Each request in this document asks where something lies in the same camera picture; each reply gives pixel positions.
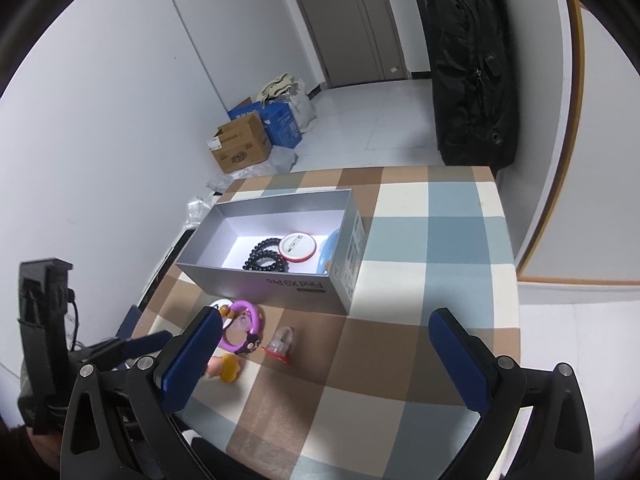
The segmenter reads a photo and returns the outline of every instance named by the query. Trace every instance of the wooden trim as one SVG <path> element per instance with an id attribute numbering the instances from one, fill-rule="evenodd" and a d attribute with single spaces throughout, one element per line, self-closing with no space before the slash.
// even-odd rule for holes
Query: wooden trim
<path id="1" fill-rule="evenodd" d="M 569 102 L 569 117 L 566 124 L 566 132 L 558 160 L 556 174 L 549 190 L 542 214 L 538 220 L 533 236 L 527 245 L 527 249 L 518 265 L 516 274 L 519 280 L 524 281 L 523 273 L 527 264 L 531 260 L 538 243 L 542 239 L 546 225 L 551 218 L 551 214 L 556 207 L 558 197 L 562 191 L 562 185 L 569 170 L 571 157 L 574 152 L 575 141 L 580 125 L 580 114 L 582 112 L 582 96 L 584 94 L 584 29 L 582 26 L 582 11 L 578 0 L 566 0 L 569 10 L 569 21 L 571 23 L 571 43 L 572 43 L 572 80 L 571 97 Z"/>
<path id="2" fill-rule="evenodd" d="M 576 278 L 547 278 L 543 276 L 519 276 L 521 283 L 557 283 L 559 285 L 640 285 L 637 280 L 578 280 Z"/>

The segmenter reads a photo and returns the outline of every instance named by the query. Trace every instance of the checkered tablecloth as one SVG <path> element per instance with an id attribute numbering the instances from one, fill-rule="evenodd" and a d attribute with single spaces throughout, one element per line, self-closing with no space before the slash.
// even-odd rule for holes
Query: checkered tablecloth
<path id="1" fill-rule="evenodd" d="M 410 167 L 237 180 L 220 202 L 345 188 L 369 233 L 350 315 L 263 305 L 264 343 L 294 329 L 292 364 L 258 350 L 234 384 L 203 378 L 179 416 L 274 480 L 436 479 L 478 416 L 430 345 L 431 311 L 449 307 L 495 354 L 520 357 L 500 198 L 487 168 Z M 179 333 L 215 299 L 172 267 L 134 336 Z"/>

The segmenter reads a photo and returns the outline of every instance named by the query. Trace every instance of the tiled floor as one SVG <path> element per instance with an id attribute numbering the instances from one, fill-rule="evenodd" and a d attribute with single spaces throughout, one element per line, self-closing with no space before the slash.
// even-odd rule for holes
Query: tiled floor
<path id="1" fill-rule="evenodd" d="M 292 171 L 442 165 L 430 80 L 391 81 L 320 92 L 314 128 Z"/>

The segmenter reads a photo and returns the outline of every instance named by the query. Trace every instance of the blue cardboard box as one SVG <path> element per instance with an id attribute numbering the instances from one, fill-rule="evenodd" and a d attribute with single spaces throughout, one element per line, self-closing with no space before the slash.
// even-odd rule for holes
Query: blue cardboard box
<path id="1" fill-rule="evenodd" d="M 260 115 L 267 136 L 274 146 L 295 148 L 302 140 L 298 123 L 286 103 L 269 103 L 265 107 L 261 103 L 239 106 L 229 112 L 229 118 L 237 119 L 252 112 Z"/>

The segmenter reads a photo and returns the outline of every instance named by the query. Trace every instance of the black bag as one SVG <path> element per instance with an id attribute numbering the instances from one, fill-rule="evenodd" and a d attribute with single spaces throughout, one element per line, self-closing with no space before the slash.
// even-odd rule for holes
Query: black bag
<path id="1" fill-rule="evenodd" d="M 427 0 L 438 150 L 448 166 L 510 165 L 518 98 L 502 0 Z"/>

